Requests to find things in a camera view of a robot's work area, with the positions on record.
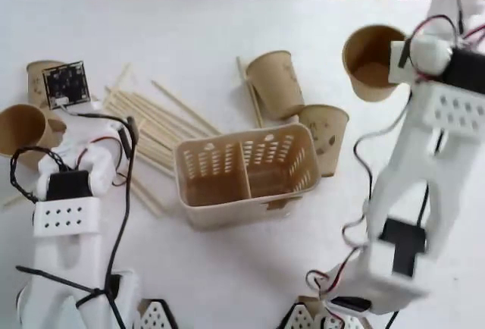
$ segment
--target wire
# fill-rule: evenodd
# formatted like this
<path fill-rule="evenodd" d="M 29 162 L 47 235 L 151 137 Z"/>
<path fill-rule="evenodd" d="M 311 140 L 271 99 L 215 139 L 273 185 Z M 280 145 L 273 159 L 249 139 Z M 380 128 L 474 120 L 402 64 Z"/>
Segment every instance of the wire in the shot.
<path fill-rule="evenodd" d="M 388 134 L 394 128 L 396 128 L 398 123 L 401 121 L 402 117 L 404 117 L 406 110 L 408 109 L 409 102 L 411 101 L 411 98 L 412 98 L 412 91 L 410 90 L 408 101 L 406 102 L 404 108 L 401 110 L 401 112 L 399 113 L 397 118 L 394 120 L 394 122 L 391 123 L 391 125 L 389 125 L 388 127 L 384 128 L 382 130 L 378 130 L 377 132 L 371 132 L 371 133 L 365 134 L 364 136 L 361 136 L 359 139 L 357 139 L 357 142 L 354 145 L 354 156 L 355 156 L 355 158 L 357 158 L 357 161 L 361 164 L 361 166 L 366 170 L 368 177 L 369 177 L 369 193 L 368 193 L 368 199 L 369 200 L 371 200 L 371 197 L 372 197 L 372 183 L 373 183 L 374 178 L 373 178 L 372 171 L 371 171 L 371 168 L 369 167 L 368 163 L 365 162 L 364 159 L 358 153 L 358 150 L 357 150 L 358 145 L 366 139 L 371 139 L 371 138 L 374 138 L 374 137 L 383 136 L 385 134 Z"/>
<path fill-rule="evenodd" d="M 441 130 L 440 131 L 440 135 L 438 136 L 438 140 L 436 141 L 436 144 L 437 145 L 435 146 L 434 152 L 433 152 L 433 154 L 435 156 L 440 151 L 441 143 L 443 143 L 444 136 L 445 136 L 445 131 L 444 130 Z M 423 202 L 421 204 L 421 209 L 419 210 L 418 219 L 416 220 L 416 225 L 418 227 L 421 227 L 421 225 L 422 225 L 424 211 L 426 210 L 426 205 L 427 205 L 427 201 L 428 201 L 429 195 L 430 195 L 430 185 L 427 183 L 426 184 L 426 190 L 424 191 L 424 198 L 423 198 Z"/>
<path fill-rule="evenodd" d="M 372 132 L 372 133 L 365 134 L 364 136 L 361 136 L 359 139 L 357 139 L 357 142 L 355 142 L 354 149 L 353 149 L 354 156 L 357 159 L 357 161 L 361 164 L 361 166 L 365 169 L 365 171 L 367 172 L 368 179 L 369 179 L 368 201 L 371 201 L 371 197 L 372 197 L 372 188 L 373 188 L 374 176 L 372 174 L 372 170 L 371 170 L 371 167 L 369 166 L 369 164 L 359 155 L 359 153 L 358 153 L 358 145 L 362 141 L 364 141 L 366 139 L 371 139 L 371 138 L 374 138 L 374 137 L 377 137 L 377 136 L 382 136 L 384 134 L 389 133 L 394 128 L 396 128 L 397 124 L 404 117 L 405 112 L 406 112 L 406 110 L 407 110 L 407 108 L 409 106 L 409 102 L 411 101 L 411 98 L 412 98 L 412 91 L 410 90 L 409 91 L 408 101 L 406 102 L 406 105 L 401 110 L 401 112 L 399 113 L 398 117 L 394 120 L 394 122 L 391 123 L 391 125 L 389 125 L 388 127 L 384 128 L 383 130 L 379 130 L 377 132 Z M 342 227 L 342 238 L 346 242 L 347 246 L 350 246 L 351 248 L 363 248 L 363 247 L 365 247 L 367 245 L 367 243 L 356 243 L 356 242 L 353 242 L 346 235 L 346 231 L 349 228 L 357 227 L 360 223 L 362 223 L 364 221 L 365 215 L 366 215 L 366 211 L 363 211 L 362 212 L 362 215 L 361 215 L 361 217 L 359 219 L 357 219 L 356 221 L 352 221 L 350 223 L 347 223 L 347 224 L 345 224 Z"/>
<path fill-rule="evenodd" d="M 68 111 L 64 106 L 61 106 L 61 108 L 64 111 L 66 111 L 68 114 L 75 115 L 75 116 L 78 116 L 78 117 L 108 119 L 108 120 L 111 120 L 111 121 L 119 122 L 119 123 L 121 123 L 128 130 L 128 132 L 130 134 L 130 138 L 131 138 L 131 151 L 130 151 L 130 157 L 129 157 L 129 160 L 130 161 L 129 161 L 129 164 L 128 164 L 128 172 L 127 172 L 127 176 L 126 176 L 126 185 L 127 185 L 127 187 L 126 187 L 126 190 L 125 190 L 126 191 L 126 195 L 125 195 L 125 199 L 126 199 L 125 212 L 124 212 L 123 220 L 121 222 L 120 230 L 118 231 L 118 235 L 116 237 L 116 240 L 114 241 L 114 245 L 113 245 L 113 248 L 111 250 L 110 257 L 109 257 L 108 267 L 106 268 L 106 273 L 105 273 L 104 289 L 98 289 L 98 288 L 96 288 L 96 289 L 89 289 L 88 287 L 83 287 L 83 289 L 81 289 L 81 290 L 84 290 L 84 291 L 88 292 L 89 295 L 88 296 L 85 296 L 84 298 L 82 298 L 81 300 L 79 300 L 77 302 L 77 304 L 76 304 L 76 307 L 79 307 L 80 305 L 82 305 L 83 303 L 89 301 L 90 299 L 93 299 L 94 297 L 97 297 L 99 295 L 104 294 L 104 295 L 106 295 L 106 298 L 108 299 L 109 305 L 111 307 L 111 310 L 113 311 L 113 314 L 114 314 L 114 316 L 116 318 L 116 321 L 117 321 L 119 327 L 121 329 L 126 329 L 126 326 L 123 323 L 123 319 L 121 317 L 120 311 L 118 310 L 118 307 L 116 305 L 116 302 L 114 301 L 114 295 L 113 295 L 113 293 L 111 291 L 111 285 L 110 285 L 110 283 L 111 283 L 111 277 L 112 277 L 112 273 L 111 272 L 113 270 L 114 258 L 116 256 L 118 247 L 120 245 L 120 241 L 121 241 L 121 238 L 123 236 L 125 227 L 127 226 L 128 218 L 130 216 L 130 188 L 131 188 L 131 177 L 132 177 L 132 174 L 133 174 L 133 163 L 135 161 L 136 144 L 138 143 L 138 136 L 139 136 L 138 135 L 138 130 L 136 129 L 136 124 L 135 124 L 135 121 L 134 121 L 134 119 L 132 117 L 128 117 L 127 118 L 127 121 L 124 121 L 121 118 L 114 117 L 114 116 L 111 116 L 111 115 L 96 114 L 96 113 L 85 113 L 85 114 L 73 113 L 73 112 Z M 12 156 L 12 160 L 11 160 L 11 177 L 13 176 L 14 178 L 15 178 L 14 173 L 15 173 L 15 168 L 16 168 L 16 164 L 17 164 L 17 158 L 18 158 L 18 155 L 20 153 L 22 153 L 22 152 L 19 152 L 17 150 L 16 154 L 14 156 Z M 52 152 L 52 151 L 49 150 L 48 152 L 45 152 L 45 153 L 48 153 L 49 155 L 52 154 L 51 157 L 53 157 L 53 159 L 56 161 L 56 155 L 54 154 L 54 152 Z M 62 159 L 60 157 L 59 157 L 59 161 L 56 161 L 56 162 L 58 163 L 58 165 L 60 163 L 62 163 L 63 166 L 64 166 L 63 168 L 69 169 L 69 167 L 64 164 L 64 162 L 62 161 Z M 28 194 L 27 192 L 25 192 L 25 190 L 23 190 L 23 191 L 20 190 L 20 192 L 21 193 Z M 52 274 L 49 274 L 49 273 L 44 272 L 44 271 L 41 271 L 41 270 L 35 270 L 35 269 L 32 269 L 32 268 L 25 268 L 23 266 L 17 266 L 17 270 L 18 271 L 21 271 L 21 272 L 29 273 L 29 274 L 36 274 L 36 275 L 39 275 L 39 276 L 48 278 L 50 280 L 54 280 L 54 281 L 59 282 L 59 283 L 72 286 L 72 287 L 81 287 L 82 286 L 82 285 L 76 284 L 76 283 L 74 283 L 72 281 L 65 280 L 64 278 L 54 276 Z"/>
<path fill-rule="evenodd" d="M 125 183 L 126 183 L 126 176 L 124 174 L 122 174 L 121 172 L 118 172 L 118 169 L 120 168 L 121 166 L 121 162 L 123 161 L 123 145 L 121 144 L 121 141 L 118 139 L 118 138 L 115 138 L 113 136 L 103 136 L 103 137 L 99 137 L 99 138 L 96 138 L 96 139 L 93 139 L 92 141 L 89 141 L 89 144 L 90 143 L 98 143 L 98 142 L 101 142 L 101 141 L 105 141 L 105 140 L 113 140 L 113 141 L 116 141 L 117 144 L 119 145 L 120 147 L 120 154 L 118 155 L 118 160 L 117 160 L 117 163 L 116 163 L 116 167 L 115 167 L 115 170 L 116 170 L 116 175 L 119 175 L 119 176 L 122 176 L 125 178 L 125 181 L 123 183 L 115 183 L 115 182 L 112 182 L 111 185 L 113 186 L 123 186 Z M 80 163 L 81 163 L 81 160 L 83 159 L 83 156 L 86 154 L 86 152 L 88 151 L 87 147 L 79 154 L 79 156 L 77 157 L 77 162 L 76 162 L 76 170 L 79 169 L 79 166 L 80 166 Z"/>
<path fill-rule="evenodd" d="M 457 25 L 458 25 L 458 33 L 462 35 L 465 33 L 465 25 L 463 24 L 463 5 L 462 5 L 462 0 L 456 0 L 456 6 L 458 8 L 458 20 L 457 20 Z"/>
<path fill-rule="evenodd" d="M 475 27 L 475 28 L 474 28 L 474 29 L 472 29 L 472 30 L 469 30 L 469 31 L 468 31 L 468 32 L 467 32 L 467 33 L 466 33 L 466 34 L 463 36 L 463 38 L 464 38 L 464 39 L 467 39 L 467 38 L 469 38 L 469 37 L 472 37 L 472 36 L 473 36 L 475 33 L 480 32 L 481 30 L 485 30 L 485 23 L 484 23 L 484 24 L 482 24 L 482 25 L 480 25 L 480 26 L 478 26 L 478 27 Z"/>
<path fill-rule="evenodd" d="M 111 309 L 113 310 L 114 316 L 117 320 L 117 323 L 122 329 L 126 329 L 123 319 L 121 318 L 120 312 L 118 311 L 118 308 L 116 306 L 116 303 L 114 302 L 114 297 L 113 293 L 111 292 L 110 288 L 110 278 L 111 278 L 111 271 L 113 269 L 113 264 L 114 264 L 114 258 L 116 256 L 118 247 L 120 245 L 121 237 L 123 236 L 125 227 L 127 226 L 128 218 L 130 216 L 130 189 L 131 189 L 131 177 L 133 174 L 133 163 L 135 161 L 135 150 L 136 150 L 136 144 L 138 143 L 138 135 L 137 131 L 135 131 L 134 127 L 134 119 L 131 117 L 128 117 L 128 121 L 132 121 L 131 124 L 127 123 L 121 118 L 114 117 L 112 115 L 106 115 L 106 114 L 96 114 L 96 113 L 72 113 L 68 111 L 64 106 L 61 106 L 64 111 L 66 111 L 68 114 L 71 115 L 76 115 L 78 117 L 85 117 L 85 118 L 97 118 L 97 119 L 108 119 L 111 121 L 116 121 L 125 126 L 125 128 L 128 130 L 128 133 L 130 134 L 130 139 L 131 139 L 131 152 L 130 152 L 130 161 L 128 164 L 128 173 L 127 173 L 127 184 L 126 184 L 126 207 L 125 207 L 125 212 L 124 212 L 124 217 L 121 222 L 120 230 L 118 231 L 118 235 L 116 237 L 116 240 L 114 241 L 113 249 L 111 250 L 110 258 L 108 261 L 108 267 L 106 269 L 106 275 L 105 275 L 105 292 L 106 292 L 106 297 L 108 298 L 109 304 L 111 306 Z"/>
<path fill-rule="evenodd" d="M 399 310 L 397 312 L 394 312 L 393 316 L 391 316 L 391 319 L 386 325 L 386 329 L 390 329 L 391 325 L 393 325 L 393 322 L 396 320 L 397 315 L 399 314 Z"/>
<path fill-rule="evenodd" d="M 416 73 L 420 76 L 420 77 L 423 77 L 425 79 L 428 79 L 430 77 L 430 75 L 427 75 L 426 73 L 423 73 L 421 72 L 415 65 L 415 63 L 412 61 L 412 58 L 411 58 L 411 52 L 409 51 L 410 48 L 411 48 L 411 41 L 412 39 L 418 34 L 418 32 L 424 27 L 426 26 L 428 23 L 430 23 L 432 20 L 437 20 L 437 19 L 444 19 L 446 20 L 446 22 L 448 22 L 451 27 L 452 27 L 452 30 L 453 30 L 453 41 L 455 43 L 455 45 L 458 45 L 458 32 L 456 30 L 456 27 L 455 27 L 455 24 L 453 23 L 453 21 L 451 20 L 450 17 L 448 17 L 447 15 L 445 14 L 435 14 L 434 16 L 430 16 L 428 18 L 426 18 L 425 20 L 423 20 L 422 22 L 420 22 L 415 30 L 412 32 L 412 34 L 410 35 L 410 37 L 405 41 L 406 44 L 405 44 L 405 47 L 408 49 L 408 52 L 409 52 L 409 61 L 411 62 L 411 65 L 412 67 L 416 70 Z"/>
<path fill-rule="evenodd" d="M 340 317 L 339 315 L 337 315 L 334 312 L 332 312 L 331 310 L 329 310 L 328 308 L 326 308 L 326 309 L 330 313 L 330 315 L 332 315 L 334 318 L 336 318 L 338 321 L 340 321 L 342 323 L 342 326 L 340 327 L 340 329 L 345 329 L 346 321 L 343 320 L 342 317 Z"/>
<path fill-rule="evenodd" d="M 339 267 L 339 270 L 337 271 L 336 273 L 336 276 L 335 278 L 333 279 L 333 282 L 332 284 L 328 287 L 328 289 L 326 289 L 322 294 L 323 295 L 327 295 L 328 293 L 330 293 L 331 291 L 333 291 L 333 289 L 335 289 L 336 285 L 339 283 L 340 281 L 340 276 L 342 275 L 342 272 L 343 272 L 343 269 L 346 267 L 347 265 L 347 262 L 349 262 L 350 258 L 352 257 L 352 255 L 357 252 L 358 250 L 360 250 L 360 248 L 354 248 L 352 251 L 350 251 L 349 255 L 346 257 L 346 259 L 342 262 L 342 264 L 340 265 Z"/>
<path fill-rule="evenodd" d="M 60 155 L 53 152 L 51 149 L 47 149 L 45 147 L 25 146 L 25 147 L 20 147 L 17 151 L 15 151 L 15 153 L 12 155 L 10 159 L 10 184 L 15 189 L 17 189 L 23 196 L 29 199 L 32 203 L 36 204 L 39 201 L 39 198 L 37 198 L 33 193 L 27 192 L 22 186 L 20 186 L 20 184 L 17 182 L 17 177 L 15 176 L 15 172 L 17 170 L 18 158 L 20 157 L 20 155 L 28 151 L 37 151 L 37 152 L 45 153 L 47 156 L 49 156 L 54 160 L 54 162 L 59 167 L 59 171 L 69 171 L 70 168 L 64 163 L 64 160 Z"/>
<path fill-rule="evenodd" d="M 319 276 L 319 277 L 322 277 L 324 278 L 325 280 L 329 280 L 330 279 L 330 276 L 328 274 L 325 274 L 324 272 L 322 271 L 319 271 L 319 270 L 310 270 L 306 273 L 305 275 L 305 282 L 307 284 L 307 286 L 310 288 L 310 290 L 312 291 L 318 291 L 320 292 L 320 284 L 318 283 L 318 280 L 316 277 L 314 277 L 313 281 L 315 282 L 315 284 L 318 286 L 317 288 L 315 288 L 313 286 L 313 284 L 310 282 L 310 275 L 315 275 L 315 276 Z"/>

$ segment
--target white mounting plate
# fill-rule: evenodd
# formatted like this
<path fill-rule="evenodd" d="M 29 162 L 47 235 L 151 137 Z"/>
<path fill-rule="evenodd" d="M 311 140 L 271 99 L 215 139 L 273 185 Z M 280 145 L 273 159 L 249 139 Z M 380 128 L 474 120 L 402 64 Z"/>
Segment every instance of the white mounting plate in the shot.
<path fill-rule="evenodd" d="M 35 237 L 98 233 L 100 200 L 95 197 L 37 202 L 33 218 Z"/>

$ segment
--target black plastic piece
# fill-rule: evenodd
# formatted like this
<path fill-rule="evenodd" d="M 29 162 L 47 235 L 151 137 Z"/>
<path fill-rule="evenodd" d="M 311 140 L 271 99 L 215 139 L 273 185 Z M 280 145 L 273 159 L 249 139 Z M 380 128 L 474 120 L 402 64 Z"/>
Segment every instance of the black plastic piece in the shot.
<path fill-rule="evenodd" d="M 109 288 L 111 293 L 113 294 L 113 299 L 116 299 L 118 296 L 118 293 L 120 292 L 120 282 L 121 282 L 120 274 L 112 274 L 109 277 Z"/>
<path fill-rule="evenodd" d="M 89 102 L 88 83 L 82 61 L 42 71 L 49 109 Z"/>
<path fill-rule="evenodd" d="M 438 81 L 485 95 L 483 70 L 485 55 L 467 49 L 453 49 L 451 60 Z"/>
<path fill-rule="evenodd" d="M 379 239 L 396 246 L 393 272 L 413 277 L 416 255 L 426 249 L 426 231 L 416 225 L 387 218 Z"/>
<path fill-rule="evenodd" d="M 47 201 L 92 196 L 88 171 L 65 171 L 52 174 L 47 188 Z"/>
<path fill-rule="evenodd" d="M 120 136 L 121 145 L 123 146 L 124 154 L 127 158 L 130 158 L 131 155 L 131 146 L 130 142 L 128 141 L 127 132 L 123 126 L 118 130 L 118 136 Z"/>
<path fill-rule="evenodd" d="M 372 302 L 369 300 L 352 296 L 338 296 L 331 300 L 331 302 L 335 305 L 342 306 L 343 308 L 353 310 L 354 312 L 365 312 L 372 306 Z"/>

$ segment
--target cup rim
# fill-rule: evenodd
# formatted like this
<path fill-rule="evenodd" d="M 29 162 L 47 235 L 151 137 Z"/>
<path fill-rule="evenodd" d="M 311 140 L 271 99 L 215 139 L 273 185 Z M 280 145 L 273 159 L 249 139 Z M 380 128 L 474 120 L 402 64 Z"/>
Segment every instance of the cup rim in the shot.
<path fill-rule="evenodd" d="M 271 54 L 277 54 L 279 52 L 285 52 L 287 53 L 289 56 L 291 56 L 291 52 L 289 52 L 288 50 L 275 50 L 275 51 L 269 51 L 269 52 L 266 52 L 265 54 L 263 55 L 259 55 L 257 58 L 255 58 L 253 61 L 251 61 L 248 65 L 248 67 L 246 68 L 246 73 L 249 72 L 249 68 L 256 62 L 258 61 L 260 58 L 263 58 L 265 56 L 268 56 L 268 55 L 271 55 Z"/>
<path fill-rule="evenodd" d="M 339 108 L 339 107 L 336 107 L 334 105 L 328 105 L 328 104 L 309 104 L 309 105 L 305 105 L 305 107 L 302 108 L 302 110 L 298 113 L 298 116 L 305 110 L 305 109 L 310 109 L 310 108 L 315 108 L 315 107 L 319 107 L 319 108 L 327 108 L 327 109 L 333 109 L 333 110 L 336 110 L 336 111 L 339 111 L 339 112 L 342 112 L 346 117 L 347 117 L 347 122 L 350 121 L 350 116 L 349 116 L 349 113 L 347 113 L 346 111 L 344 111 L 343 109 Z"/>
<path fill-rule="evenodd" d="M 393 26 L 390 26 L 388 24 L 381 24 L 381 23 L 378 23 L 378 24 L 368 24 L 367 26 L 363 26 L 363 27 L 360 27 L 358 28 L 357 30 L 354 30 L 349 37 L 347 37 L 346 39 L 346 43 L 343 45 L 342 47 L 342 64 L 343 64 L 343 67 L 344 69 L 346 70 L 346 73 L 347 75 L 349 75 L 350 77 L 354 77 L 354 75 L 350 72 L 349 70 L 349 67 L 347 66 L 347 60 L 346 60 L 346 50 L 347 50 L 347 47 L 349 46 L 349 41 L 352 39 L 352 37 L 357 33 L 357 32 L 360 32 L 362 30 L 366 30 L 368 28 L 373 28 L 373 27 L 386 27 L 388 29 L 391 29 L 391 30 L 394 30 L 396 32 L 399 32 L 403 35 L 404 38 L 406 38 L 406 34 L 399 30 L 398 28 L 395 28 Z M 394 88 L 396 85 L 394 86 L 386 86 L 384 88 L 381 88 L 381 89 L 386 89 L 386 88 Z"/>
<path fill-rule="evenodd" d="M 40 64 L 41 62 L 59 62 L 61 64 L 65 64 L 65 62 L 59 61 L 59 60 L 37 60 L 37 61 L 32 61 L 29 64 L 27 64 L 27 66 L 25 67 L 25 69 L 28 71 L 29 70 L 29 67 L 33 66 L 34 64 Z"/>

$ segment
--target robotic arm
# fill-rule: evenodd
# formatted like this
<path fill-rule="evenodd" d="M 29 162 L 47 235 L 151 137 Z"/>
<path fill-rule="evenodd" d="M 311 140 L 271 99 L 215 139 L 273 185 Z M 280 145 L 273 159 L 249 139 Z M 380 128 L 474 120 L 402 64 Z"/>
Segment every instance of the robotic arm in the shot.
<path fill-rule="evenodd" d="M 433 0 L 431 10 L 443 9 L 437 5 L 441 1 Z M 448 3 L 450 19 L 459 10 L 459 2 L 458 9 L 450 7 L 453 4 Z M 357 258 L 319 280 L 321 298 L 332 311 L 357 317 L 396 312 L 432 290 L 436 260 L 458 216 L 460 192 L 485 137 L 485 55 L 461 48 L 450 36 L 435 27 L 391 45 L 390 82 L 409 83 L 412 97 L 389 164 L 364 203 L 367 244 Z M 398 65 L 406 49 L 407 62 Z M 444 137 L 437 153 L 428 147 L 435 130 Z M 429 188 L 426 226 L 390 218 L 393 204 L 421 180 Z"/>

